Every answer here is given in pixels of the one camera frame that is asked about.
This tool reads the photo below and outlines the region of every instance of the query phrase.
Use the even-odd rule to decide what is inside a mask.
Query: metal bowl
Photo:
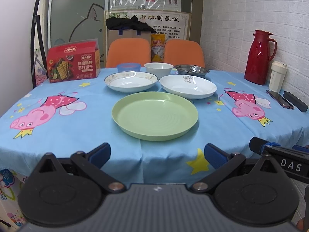
[[[209,70],[196,65],[177,65],[174,67],[180,75],[191,75],[200,78],[205,78]]]

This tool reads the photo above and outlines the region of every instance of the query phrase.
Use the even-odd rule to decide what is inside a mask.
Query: wall
[[[283,89],[309,104],[309,0],[204,0],[201,45],[209,69],[244,72],[256,29],[274,34],[274,60],[288,65]]]
[[[32,89],[30,32],[35,0],[0,0],[0,116]]]

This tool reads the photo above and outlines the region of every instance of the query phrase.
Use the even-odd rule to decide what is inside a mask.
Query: smartphone
[[[266,92],[274,99],[276,100],[283,108],[288,109],[294,109],[294,106],[291,105],[285,98],[283,98],[279,93],[266,90]]]

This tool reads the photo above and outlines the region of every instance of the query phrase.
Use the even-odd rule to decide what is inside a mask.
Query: blue tablecloth
[[[102,170],[119,181],[192,184],[214,171],[203,155],[207,143],[247,157],[253,136],[286,147],[309,144],[309,113],[282,108],[266,86],[241,73],[214,70],[207,78],[217,93],[193,101],[199,121],[186,135],[167,142],[138,140],[111,117],[113,105],[126,95],[104,84],[116,71],[102,69],[95,79],[45,81],[14,104],[0,118],[0,169],[28,176],[46,152],[69,157],[108,142],[112,155]],[[163,91],[159,82],[149,90]]]

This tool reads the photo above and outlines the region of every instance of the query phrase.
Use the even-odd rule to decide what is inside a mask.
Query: white plate
[[[160,79],[163,89],[186,99],[204,99],[212,96],[217,86],[207,79],[187,76],[169,75]]]
[[[116,91],[136,93],[154,86],[158,81],[156,75],[140,71],[124,71],[107,76],[105,84]]]

